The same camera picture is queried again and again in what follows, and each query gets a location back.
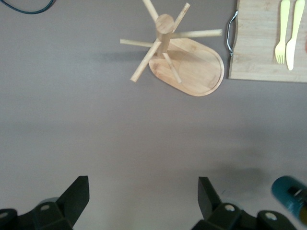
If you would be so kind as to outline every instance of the blue cylindrical object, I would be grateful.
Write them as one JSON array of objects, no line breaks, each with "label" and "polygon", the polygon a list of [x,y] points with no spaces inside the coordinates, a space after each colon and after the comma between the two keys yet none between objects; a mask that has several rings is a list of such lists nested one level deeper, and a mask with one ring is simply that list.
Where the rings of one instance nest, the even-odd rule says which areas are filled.
[{"label": "blue cylindrical object", "polygon": [[306,203],[298,194],[306,191],[307,187],[291,176],[278,178],[272,185],[273,195],[291,212],[297,219],[307,225]]}]

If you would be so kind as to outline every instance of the wooden base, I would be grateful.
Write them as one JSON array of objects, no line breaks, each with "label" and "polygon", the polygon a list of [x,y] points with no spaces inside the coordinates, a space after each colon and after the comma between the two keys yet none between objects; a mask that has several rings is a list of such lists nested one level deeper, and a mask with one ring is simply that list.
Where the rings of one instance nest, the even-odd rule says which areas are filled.
[{"label": "wooden base", "polygon": [[192,96],[215,91],[224,76],[224,64],[213,49],[188,38],[171,39],[167,51],[182,82],[178,83],[168,62],[157,55],[149,61],[154,75]]}]

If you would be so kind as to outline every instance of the knife handle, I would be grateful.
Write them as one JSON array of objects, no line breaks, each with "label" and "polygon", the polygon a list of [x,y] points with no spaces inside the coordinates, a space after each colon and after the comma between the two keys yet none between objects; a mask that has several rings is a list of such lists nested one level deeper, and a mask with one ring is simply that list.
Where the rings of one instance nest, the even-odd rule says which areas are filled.
[{"label": "knife handle", "polygon": [[298,28],[301,23],[303,11],[305,6],[305,0],[297,0],[294,9],[292,38],[296,40],[298,34]]},{"label": "knife handle", "polygon": [[284,41],[286,38],[289,11],[290,11],[290,0],[282,0],[280,4],[280,40],[281,41]]}]

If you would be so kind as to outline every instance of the black cable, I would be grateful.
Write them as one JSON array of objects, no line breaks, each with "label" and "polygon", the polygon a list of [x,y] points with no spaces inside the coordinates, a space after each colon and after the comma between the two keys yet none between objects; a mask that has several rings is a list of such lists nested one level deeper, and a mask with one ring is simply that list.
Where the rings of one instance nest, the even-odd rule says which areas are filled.
[{"label": "black cable", "polygon": [[46,7],[42,8],[41,10],[38,10],[38,11],[22,11],[22,10],[20,10],[16,7],[13,7],[10,4],[6,3],[4,0],[0,0],[0,2],[2,2],[4,5],[10,7],[11,9],[18,11],[20,13],[25,13],[25,14],[38,14],[38,13],[45,12],[46,10],[48,10],[52,6],[54,1],[55,0],[50,0],[50,2],[48,3],[48,5]]}]

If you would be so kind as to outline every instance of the wooden tray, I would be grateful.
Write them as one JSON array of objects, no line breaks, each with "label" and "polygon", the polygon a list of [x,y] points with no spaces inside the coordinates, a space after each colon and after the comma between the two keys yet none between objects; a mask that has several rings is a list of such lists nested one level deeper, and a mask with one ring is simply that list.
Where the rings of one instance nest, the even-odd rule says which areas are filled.
[{"label": "wooden tray", "polygon": [[213,49],[188,38],[177,38],[170,40],[167,53],[182,82],[175,80],[164,58],[153,56],[149,66],[160,80],[192,96],[208,95],[221,84],[224,65]]},{"label": "wooden tray", "polygon": [[[281,0],[238,0],[234,55],[230,79],[307,82],[307,5],[302,16],[294,58],[294,69],[278,65],[275,47],[280,35]],[[286,42],[292,35],[295,1],[291,1]]]}]

